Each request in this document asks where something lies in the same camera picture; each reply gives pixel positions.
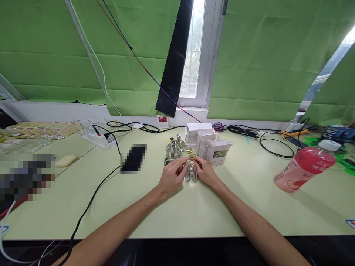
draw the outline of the hand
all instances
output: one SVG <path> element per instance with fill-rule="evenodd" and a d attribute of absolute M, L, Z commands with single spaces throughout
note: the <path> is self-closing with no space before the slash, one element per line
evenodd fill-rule
<path fill-rule="evenodd" d="M 210 161 L 206 161 L 200 157 L 192 158 L 193 161 L 197 162 L 196 169 L 199 178 L 212 189 L 215 188 L 217 184 L 221 182 L 218 178 L 217 174 L 215 173 L 212 164 Z"/>
<path fill-rule="evenodd" d="M 189 157 L 178 158 L 164 166 L 162 177 L 157 186 L 162 199 L 166 198 L 181 185 L 186 175 L 188 164 L 182 170 L 181 165 L 188 159 Z"/>

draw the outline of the white power strip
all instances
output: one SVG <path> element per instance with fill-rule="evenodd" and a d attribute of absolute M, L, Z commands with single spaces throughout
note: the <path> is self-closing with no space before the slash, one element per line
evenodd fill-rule
<path fill-rule="evenodd" d="M 116 147 L 116 141 L 108 142 L 106 137 L 103 135 L 97 136 L 97 135 L 85 134 L 82 136 L 82 138 L 84 140 L 86 140 L 87 142 L 90 142 L 91 144 L 94 144 L 94 145 L 100 147 L 103 150 L 109 150 L 111 148 Z"/>

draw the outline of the green curtain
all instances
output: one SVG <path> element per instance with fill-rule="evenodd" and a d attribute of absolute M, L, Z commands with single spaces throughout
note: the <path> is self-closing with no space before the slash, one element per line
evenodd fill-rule
<path fill-rule="evenodd" d="M 0 73 L 31 101 L 105 104 L 64 1 L 0 2 Z"/>
<path fill-rule="evenodd" d="M 160 82 L 180 1 L 105 2 L 136 55 Z M 155 115 L 158 85 L 133 57 L 98 3 L 72 3 L 105 71 L 109 96 L 121 114 Z M 0 42 L 0 73 L 29 100 L 107 103 L 110 114 L 118 115 L 102 91 L 64 0 L 1 1 L 0 36 L 5 40 Z M 103 82 L 101 68 L 92 57 Z"/>
<path fill-rule="evenodd" d="M 160 83 L 180 1 L 105 2 L 139 60 Z M 120 112 L 125 115 L 156 115 L 159 86 L 133 56 L 97 2 L 74 0 L 73 5 L 104 68 L 109 96 Z M 110 114 L 118 115 L 109 99 L 106 103 Z"/>
<path fill-rule="evenodd" d="M 305 118 L 320 126 L 355 122 L 355 46 L 352 45 L 308 107 Z"/>
<path fill-rule="evenodd" d="M 229 1 L 209 118 L 288 121 L 355 24 L 355 1 Z"/>

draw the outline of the finger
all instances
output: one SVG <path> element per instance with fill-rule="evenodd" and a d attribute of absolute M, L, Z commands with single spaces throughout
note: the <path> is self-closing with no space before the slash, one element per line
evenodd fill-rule
<path fill-rule="evenodd" d="M 184 176 L 186 176 L 188 166 L 189 166 L 189 164 L 185 165 L 184 168 L 182 169 L 181 173 L 178 175 L 177 179 L 179 181 L 182 182 L 184 180 Z"/>
<path fill-rule="evenodd" d="M 196 163 L 196 170 L 197 170 L 197 173 L 200 173 L 202 171 L 201 167 L 200 167 L 200 164 L 199 163 Z"/>
<path fill-rule="evenodd" d="M 177 170 L 176 170 L 176 175 L 179 175 L 181 173 L 181 167 L 179 167 Z"/>
<path fill-rule="evenodd" d="M 177 158 L 175 160 L 173 160 L 171 163 L 168 164 L 168 168 L 173 168 L 175 169 L 174 171 L 176 171 L 178 169 L 178 167 L 176 167 L 176 165 L 180 166 L 182 165 L 184 162 L 186 162 L 189 159 L 189 157 L 183 157 L 183 158 Z"/>
<path fill-rule="evenodd" d="M 206 162 L 206 160 L 200 158 L 200 157 L 193 157 L 191 160 L 193 161 L 197 161 L 199 162 L 200 164 L 203 164 L 204 162 Z"/>

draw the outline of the bottle label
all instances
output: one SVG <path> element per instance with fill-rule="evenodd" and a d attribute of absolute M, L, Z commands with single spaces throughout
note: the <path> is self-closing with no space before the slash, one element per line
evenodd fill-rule
<path fill-rule="evenodd" d="M 295 161 L 297 161 L 297 164 L 301 165 L 304 170 L 313 174 L 320 174 L 333 165 L 328 161 L 310 160 L 310 158 L 306 158 L 302 153 L 296 155 Z"/>
<path fill-rule="evenodd" d="M 304 170 L 295 159 L 274 177 L 274 182 L 286 192 L 295 192 L 316 174 Z"/>

